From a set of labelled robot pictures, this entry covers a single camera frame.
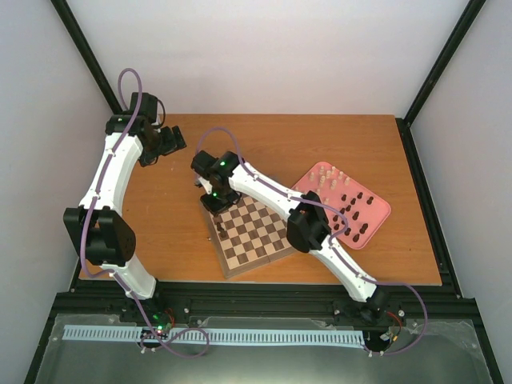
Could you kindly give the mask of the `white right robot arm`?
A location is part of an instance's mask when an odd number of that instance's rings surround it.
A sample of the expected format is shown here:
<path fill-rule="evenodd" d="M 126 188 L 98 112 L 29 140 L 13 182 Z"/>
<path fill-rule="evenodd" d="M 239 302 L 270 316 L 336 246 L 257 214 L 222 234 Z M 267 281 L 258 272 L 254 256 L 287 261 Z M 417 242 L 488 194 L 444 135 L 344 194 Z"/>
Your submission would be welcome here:
<path fill-rule="evenodd" d="M 227 151 L 216 158 L 197 152 L 190 168 L 196 184 L 205 189 L 201 203 L 217 216 L 247 195 L 272 209 L 286 221 L 286 238 L 296 250 L 312 254 L 343 284 L 360 304 L 360 316 L 371 322 L 382 316 L 389 301 L 381 288 L 332 235 L 326 212 L 336 209 L 321 203 L 313 191 L 305 194 L 287 188 L 257 171 L 239 154 Z"/>

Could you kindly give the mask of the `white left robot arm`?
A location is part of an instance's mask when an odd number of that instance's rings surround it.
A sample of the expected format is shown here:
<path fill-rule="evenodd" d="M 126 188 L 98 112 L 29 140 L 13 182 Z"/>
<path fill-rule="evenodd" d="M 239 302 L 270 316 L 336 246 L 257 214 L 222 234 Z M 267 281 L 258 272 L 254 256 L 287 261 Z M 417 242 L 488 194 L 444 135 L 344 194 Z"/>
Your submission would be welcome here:
<path fill-rule="evenodd" d="M 122 204 L 132 171 L 155 164 L 186 147 L 178 126 L 164 126 L 162 102 L 152 94 L 132 93 L 130 105 L 106 124 L 105 145 L 97 172 L 78 206 L 63 221 L 80 259 L 116 278 L 129 298 L 138 298 L 138 312 L 149 322 L 165 316 L 166 301 L 154 294 L 157 280 L 135 254 L 134 231 L 122 217 Z"/>

